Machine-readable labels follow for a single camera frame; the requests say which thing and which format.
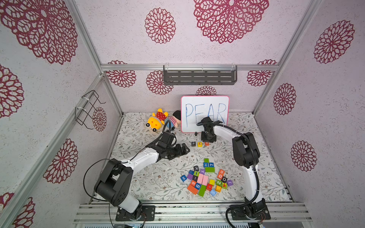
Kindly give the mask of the pink framed whiteboard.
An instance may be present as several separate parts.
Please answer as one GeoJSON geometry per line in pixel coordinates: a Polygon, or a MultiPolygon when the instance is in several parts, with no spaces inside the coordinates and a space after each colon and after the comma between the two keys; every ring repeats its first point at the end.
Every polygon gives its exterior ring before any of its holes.
{"type": "Polygon", "coordinates": [[[181,131],[183,133],[202,132],[197,124],[205,117],[226,124],[229,116],[228,96],[184,96],[181,98],[181,131]]]}

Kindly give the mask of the long orange block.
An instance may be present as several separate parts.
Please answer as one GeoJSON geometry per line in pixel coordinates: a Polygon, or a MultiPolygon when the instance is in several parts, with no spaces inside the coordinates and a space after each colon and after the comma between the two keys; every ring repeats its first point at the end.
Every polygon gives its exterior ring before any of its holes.
{"type": "Polygon", "coordinates": [[[194,195],[196,195],[199,192],[199,190],[193,185],[189,185],[187,189],[194,195]]]}

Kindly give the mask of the green lower long block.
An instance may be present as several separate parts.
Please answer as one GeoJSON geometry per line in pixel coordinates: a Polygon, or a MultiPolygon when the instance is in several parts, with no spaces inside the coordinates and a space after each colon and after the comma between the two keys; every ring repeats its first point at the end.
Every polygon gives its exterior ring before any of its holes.
{"type": "Polygon", "coordinates": [[[205,191],[206,191],[206,186],[205,185],[201,185],[200,186],[200,189],[199,189],[198,195],[201,196],[201,197],[204,197],[205,191]]]}

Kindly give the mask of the orange R block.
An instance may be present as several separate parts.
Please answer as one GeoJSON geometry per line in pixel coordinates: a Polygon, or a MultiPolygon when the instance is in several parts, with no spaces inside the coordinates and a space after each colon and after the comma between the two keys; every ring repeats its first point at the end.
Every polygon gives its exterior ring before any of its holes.
{"type": "Polygon", "coordinates": [[[224,177],[225,171],[224,170],[219,170],[217,178],[219,180],[222,180],[222,178],[224,177]]]}

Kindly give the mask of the pink striped plush doll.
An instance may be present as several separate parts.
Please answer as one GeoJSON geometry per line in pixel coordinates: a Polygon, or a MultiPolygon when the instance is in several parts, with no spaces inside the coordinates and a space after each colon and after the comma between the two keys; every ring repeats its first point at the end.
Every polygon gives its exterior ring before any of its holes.
{"type": "Polygon", "coordinates": [[[181,124],[181,111],[175,111],[171,116],[168,116],[165,119],[165,126],[166,129],[169,131],[173,131],[174,129],[178,128],[181,124]]]}

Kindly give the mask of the yellow plush toy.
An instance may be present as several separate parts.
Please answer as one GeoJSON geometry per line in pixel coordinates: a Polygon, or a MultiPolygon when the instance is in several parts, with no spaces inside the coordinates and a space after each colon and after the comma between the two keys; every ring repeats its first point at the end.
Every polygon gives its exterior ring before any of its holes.
{"type": "Polygon", "coordinates": [[[159,108],[156,113],[153,113],[152,116],[148,118],[145,126],[150,128],[153,132],[157,132],[164,126],[165,120],[168,116],[168,112],[164,112],[161,108],[159,108]]]}

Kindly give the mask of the grey wall shelf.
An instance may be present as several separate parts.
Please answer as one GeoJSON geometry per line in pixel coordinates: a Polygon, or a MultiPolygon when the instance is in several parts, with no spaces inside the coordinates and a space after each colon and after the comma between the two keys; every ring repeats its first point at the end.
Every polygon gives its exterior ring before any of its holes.
{"type": "Polygon", "coordinates": [[[163,66],[163,82],[168,86],[231,86],[237,82],[237,66],[228,70],[175,70],[163,66]]]}

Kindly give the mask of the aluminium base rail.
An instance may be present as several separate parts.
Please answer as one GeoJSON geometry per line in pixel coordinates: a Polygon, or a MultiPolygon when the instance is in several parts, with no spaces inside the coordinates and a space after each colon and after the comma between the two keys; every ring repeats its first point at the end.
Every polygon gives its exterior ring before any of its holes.
{"type": "MultiPolygon", "coordinates": [[[[225,223],[230,222],[311,222],[312,218],[304,203],[268,202],[267,208],[248,218],[243,213],[227,212],[233,202],[212,203],[172,203],[148,202],[143,206],[143,214],[147,215],[147,224],[153,223],[225,223]]],[[[103,203],[80,205],[73,224],[121,224],[145,221],[143,215],[138,219],[130,219],[116,207],[103,203]]]]}

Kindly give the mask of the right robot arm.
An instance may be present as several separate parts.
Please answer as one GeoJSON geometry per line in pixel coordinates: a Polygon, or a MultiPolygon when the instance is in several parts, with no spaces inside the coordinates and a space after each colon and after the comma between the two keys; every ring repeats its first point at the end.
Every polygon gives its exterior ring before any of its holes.
{"type": "Polygon", "coordinates": [[[228,211],[241,208],[245,210],[247,216],[253,217],[255,213],[262,210],[263,199],[257,174],[260,153],[253,134],[240,133],[221,123],[203,123],[202,126],[204,127],[202,136],[207,137],[208,140],[212,141],[214,137],[220,136],[231,141],[235,162],[245,168],[243,173],[246,183],[245,203],[232,206],[228,211]]]}

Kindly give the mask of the pink rectangular block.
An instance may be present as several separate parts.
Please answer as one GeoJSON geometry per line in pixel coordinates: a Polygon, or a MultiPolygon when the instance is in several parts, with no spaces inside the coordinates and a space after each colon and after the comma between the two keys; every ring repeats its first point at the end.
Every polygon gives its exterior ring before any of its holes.
{"type": "Polygon", "coordinates": [[[198,176],[197,183],[200,184],[200,185],[207,186],[208,180],[209,180],[209,177],[207,175],[200,174],[198,176]]]}

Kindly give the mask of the blue W block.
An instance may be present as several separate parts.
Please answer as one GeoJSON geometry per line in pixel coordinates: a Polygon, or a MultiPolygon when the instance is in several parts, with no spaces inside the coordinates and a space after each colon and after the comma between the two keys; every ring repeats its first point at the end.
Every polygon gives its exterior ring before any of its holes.
{"type": "Polygon", "coordinates": [[[181,176],[180,179],[182,180],[182,182],[185,182],[187,180],[187,177],[185,175],[181,176]]]}

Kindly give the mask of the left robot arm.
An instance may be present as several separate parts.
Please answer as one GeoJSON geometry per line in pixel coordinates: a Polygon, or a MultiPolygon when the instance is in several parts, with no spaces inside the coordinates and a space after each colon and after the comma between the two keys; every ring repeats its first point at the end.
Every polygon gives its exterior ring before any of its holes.
{"type": "Polygon", "coordinates": [[[138,216],[142,212],[142,202],[129,193],[132,178],[161,159],[173,160],[190,152],[186,143],[174,144],[174,140],[175,136],[163,136],[132,158],[109,160],[94,186],[95,193],[109,204],[138,216]]]}

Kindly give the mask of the light blue S block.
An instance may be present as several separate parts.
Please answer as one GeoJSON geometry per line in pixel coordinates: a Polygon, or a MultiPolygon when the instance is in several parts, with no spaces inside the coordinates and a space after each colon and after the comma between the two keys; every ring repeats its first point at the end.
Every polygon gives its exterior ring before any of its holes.
{"type": "Polygon", "coordinates": [[[216,190],[214,190],[214,189],[212,189],[212,190],[210,191],[210,195],[211,195],[211,196],[213,196],[213,197],[215,197],[215,196],[217,195],[217,191],[216,191],[216,190]]]}

